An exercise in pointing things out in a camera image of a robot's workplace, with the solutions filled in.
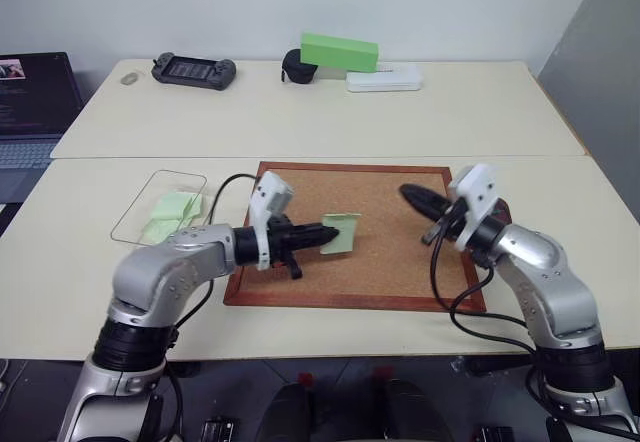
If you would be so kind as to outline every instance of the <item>cork board with wooden frame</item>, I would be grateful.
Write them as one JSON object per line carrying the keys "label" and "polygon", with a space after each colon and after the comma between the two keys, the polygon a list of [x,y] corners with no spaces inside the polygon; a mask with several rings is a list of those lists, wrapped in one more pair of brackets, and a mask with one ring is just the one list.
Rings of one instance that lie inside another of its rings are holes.
{"label": "cork board with wooden frame", "polygon": [[[414,183],[446,195],[448,167],[261,162],[257,175],[267,170],[294,189],[285,211],[293,224],[320,222],[330,213],[361,214],[354,249],[333,255],[322,255],[319,248],[298,251],[304,274],[298,280],[286,267],[241,267],[227,284],[226,305],[442,311],[428,278],[433,247],[420,241],[431,222],[398,189]],[[449,242],[440,252],[437,277],[448,304],[478,283],[469,254],[456,252]],[[460,308],[484,311],[482,293]]]}

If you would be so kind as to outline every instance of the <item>floor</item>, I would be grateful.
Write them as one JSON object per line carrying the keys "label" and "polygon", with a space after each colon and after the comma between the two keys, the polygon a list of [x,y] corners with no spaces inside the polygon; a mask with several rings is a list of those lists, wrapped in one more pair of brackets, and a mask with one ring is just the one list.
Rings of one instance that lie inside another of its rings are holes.
{"label": "floor", "polygon": [[[613,357],[616,373],[631,389],[636,412],[639,353],[615,351]],[[239,421],[236,441],[252,441],[276,391],[299,378],[312,379],[316,394],[312,442],[372,437],[372,376],[392,376],[418,385],[439,408],[455,440],[470,440],[478,424],[511,426],[518,442],[547,440],[546,414],[523,388],[526,368],[478,377],[465,369],[468,362],[457,357],[359,357],[194,364],[186,369],[196,373],[181,379],[185,440],[198,441],[203,422],[220,415]],[[5,381],[13,381],[22,367],[22,361],[12,361]],[[79,370],[75,362],[30,361],[6,407],[0,409],[0,440],[53,440]],[[173,392],[164,380],[158,390],[164,394],[163,421],[168,425],[175,407]]]}

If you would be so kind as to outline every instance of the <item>green sponge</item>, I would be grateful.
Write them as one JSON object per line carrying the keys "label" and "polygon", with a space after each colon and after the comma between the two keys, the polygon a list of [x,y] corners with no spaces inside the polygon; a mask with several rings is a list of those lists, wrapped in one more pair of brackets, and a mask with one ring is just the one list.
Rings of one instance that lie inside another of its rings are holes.
{"label": "green sponge", "polygon": [[300,61],[321,67],[375,72],[378,44],[305,32],[300,44]]}

